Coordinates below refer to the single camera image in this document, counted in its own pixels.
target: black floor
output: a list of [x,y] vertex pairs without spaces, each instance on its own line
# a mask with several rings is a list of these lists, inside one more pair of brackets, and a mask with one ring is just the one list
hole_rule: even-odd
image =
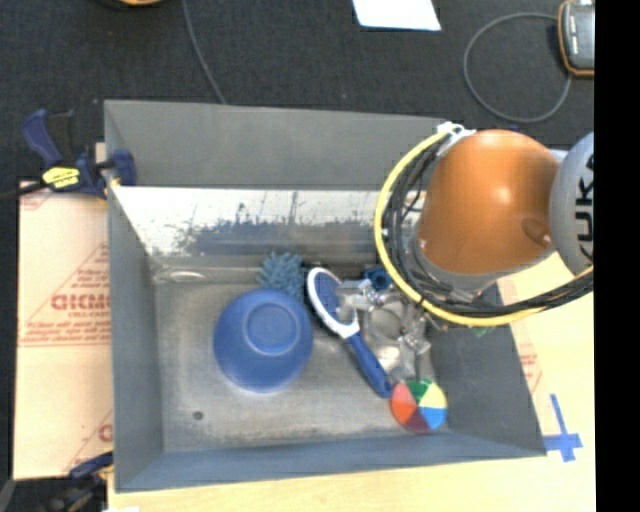
[[[435,3],[439,33],[363,29],[351,0],[186,0],[202,57],[230,104],[441,117],[520,130],[563,149],[594,130],[592,79],[574,79],[557,112],[535,123],[489,112],[465,84],[474,34],[515,13],[555,16],[559,0]],[[516,118],[545,114],[566,80],[554,23],[536,16],[498,24],[478,38],[469,73],[494,108]],[[0,193],[40,170],[20,134],[30,113],[72,109],[76,143],[91,144],[102,136],[107,98],[221,101],[180,0],[121,12],[93,0],[0,0]],[[15,203],[0,203],[0,485],[11,474],[16,220]],[[29,511],[64,484],[20,483],[8,510]]]

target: brush handle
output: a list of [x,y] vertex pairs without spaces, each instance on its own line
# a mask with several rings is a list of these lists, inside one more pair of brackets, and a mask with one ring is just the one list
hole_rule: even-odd
[[387,372],[385,372],[376,356],[373,355],[360,333],[358,332],[347,338],[347,342],[353,347],[360,369],[369,384],[371,384],[371,387],[382,398],[389,398],[391,396],[391,382],[389,382]]

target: blue bowl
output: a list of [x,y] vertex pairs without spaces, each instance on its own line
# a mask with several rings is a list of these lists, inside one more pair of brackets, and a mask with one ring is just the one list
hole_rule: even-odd
[[216,361],[225,376],[258,393],[291,384],[307,365],[312,347],[307,310],[290,295],[269,288],[233,299],[213,334]]

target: blue tape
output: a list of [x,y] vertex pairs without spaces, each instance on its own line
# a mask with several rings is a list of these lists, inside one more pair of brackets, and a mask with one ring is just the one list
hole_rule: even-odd
[[551,450],[559,450],[562,455],[563,462],[571,462],[576,460],[576,456],[573,452],[576,448],[582,448],[582,441],[580,440],[580,436],[578,434],[569,434],[567,432],[567,426],[564,423],[564,418],[562,417],[562,412],[560,411],[560,404],[558,402],[558,397],[551,394],[551,403],[553,405],[553,410],[556,413],[556,418],[558,419],[558,423],[560,424],[560,434],[553,436],[544,436],[544,447],[547,451]]

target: bristles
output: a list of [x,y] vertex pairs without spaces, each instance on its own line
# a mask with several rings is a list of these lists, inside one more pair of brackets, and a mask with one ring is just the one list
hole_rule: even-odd
[[304,269],[298,254],[272,252],[258,271],[258,284],[263,288],[275,288],[304,302]]
[[314,284],[318,299],[320,299],[320,302],[327,312],[337,319],[337,310],[340,303],[336,295],[336,288],[339,283],[327,274],[318,274],[315,281]]

